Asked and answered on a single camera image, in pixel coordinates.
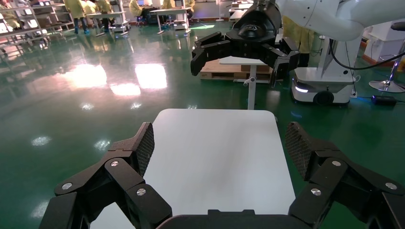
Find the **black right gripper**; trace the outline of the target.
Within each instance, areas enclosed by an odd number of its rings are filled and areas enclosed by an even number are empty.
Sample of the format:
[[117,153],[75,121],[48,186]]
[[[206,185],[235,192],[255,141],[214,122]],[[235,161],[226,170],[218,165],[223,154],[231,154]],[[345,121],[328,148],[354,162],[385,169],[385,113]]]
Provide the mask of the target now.
[[214,32],[194,43],[192,75],[197,76],[209,61],[228,56],[259,59],[261,53],[261,61],[272,68],[270,85],[274,88],[278,77],[297,68],[300,56],[291,38],[275,43],[280,28],[281,13],[276,1],[255,1],[225,35]]

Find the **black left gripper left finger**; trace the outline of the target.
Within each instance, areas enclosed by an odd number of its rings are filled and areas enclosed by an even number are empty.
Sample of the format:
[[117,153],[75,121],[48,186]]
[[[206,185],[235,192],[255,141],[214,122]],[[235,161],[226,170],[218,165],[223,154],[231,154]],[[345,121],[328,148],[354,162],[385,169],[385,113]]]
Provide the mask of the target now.
[[154,146],[150,122],[134,137],[114,142],[100,161],[55,187],[40,228],[87,229],[113,203],[135,228],[158,228],[172,208],[144,179]]

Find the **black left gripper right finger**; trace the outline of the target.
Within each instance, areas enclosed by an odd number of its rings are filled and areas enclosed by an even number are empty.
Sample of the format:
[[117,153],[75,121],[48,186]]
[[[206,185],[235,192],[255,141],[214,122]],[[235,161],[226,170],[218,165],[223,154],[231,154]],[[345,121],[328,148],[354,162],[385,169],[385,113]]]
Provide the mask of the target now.
[[317,229],[337,202],[369,229],[404,228],[404,186],[351,161],[334,143],[311,137],[297,122],[288,124],[285,141],[307,183],[291,204],[290,217]]

